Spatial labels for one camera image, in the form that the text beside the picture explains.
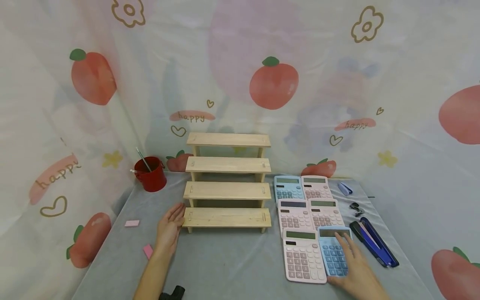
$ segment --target pink eraser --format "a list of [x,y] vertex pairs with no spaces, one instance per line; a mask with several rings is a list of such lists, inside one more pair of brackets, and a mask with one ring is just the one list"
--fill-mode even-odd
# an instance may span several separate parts
[[125,227],[137,227],[140,223],[140,220],[130,220],[125,222]]
[[144,252],[145,252],[145,255],[147,256],[147,258],[150,259],[150,256],[152,256],[152,253],[153,253],[152,246],[150,246],[150,244],[146,245],[144,247]]

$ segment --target red bucket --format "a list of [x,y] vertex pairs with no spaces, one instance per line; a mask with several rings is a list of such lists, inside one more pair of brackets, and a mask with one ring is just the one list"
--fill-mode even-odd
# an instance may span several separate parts
[[163,189],[167,184],[167,178],[163,173],[165,166],[162,161],[155,156],[145,157],[145,161],[147,161],[152,171],[150,172],[144,161],[140,159],[134,167],[135,171],[139,171],[135,173],[136,178],[142,183],[147,192],[157,192]]

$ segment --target fabric backdrop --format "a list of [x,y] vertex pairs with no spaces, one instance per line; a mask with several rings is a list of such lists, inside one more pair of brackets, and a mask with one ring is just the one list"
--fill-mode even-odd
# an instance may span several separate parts
[[479,12],[1,2],[0,298],[68,299],[132,187],[135,147],[184,171],[201,131],[268,134],[273,172],[359,180],[432,295],[478,299]]

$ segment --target calculator keypad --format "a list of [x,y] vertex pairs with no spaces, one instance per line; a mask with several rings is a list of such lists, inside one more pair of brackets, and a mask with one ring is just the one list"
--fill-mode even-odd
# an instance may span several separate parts
[[305,199],[301,186],[296,188],[275,188],[275,190],[277,199]]
[[299,211],[297,214],[281,214],[280,215],[280,225],[282,228],[312,228],[312,222],[308,211]]
[[318,244],[308,247],[287,247],[285,253],[290,279],[325,280],[325,269]]
[[305,197],[310,198],[333,198],[332,193],[328,185],[324,185],[316,188],[304,188]]
[[321,226],[344,225],[342,216],[338,210],[323,211],[319,213],[312,212],[312,220],[315,229],[318,229]]
[[325,270],[329,276],[346,276],[348,267],[342,247],[335,239],[321,241],[322,254],[325,259]]

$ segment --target calculator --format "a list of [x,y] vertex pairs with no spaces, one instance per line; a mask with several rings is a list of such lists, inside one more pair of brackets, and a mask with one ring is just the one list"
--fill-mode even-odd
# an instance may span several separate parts
[[298,199],[280,199],[277,205],[281,230],[284,228],[315,230],[307,202]]
[[315,229],[320,226],[345,225],[338,208],[338,201],[334,198],[310,198],[308,203]]
[[327,282],[317,231],[286,228],[282,241],[287,280],[318,284]]
[[335,232],[341,237],[344,233],[352,237],[352,231],[348,227],[325,226],[318,228],[318,242],[322,250],[327,275],[343,277],[348,274],[348,267],[342,246],[336,240]]
[[274,177],[275,199],[305,201],[300,176],[280,175]]
[[307,199],[333,198],[332,191],[328,187],[328,179],[325,176],[305,175],[301,177],[301,184]]

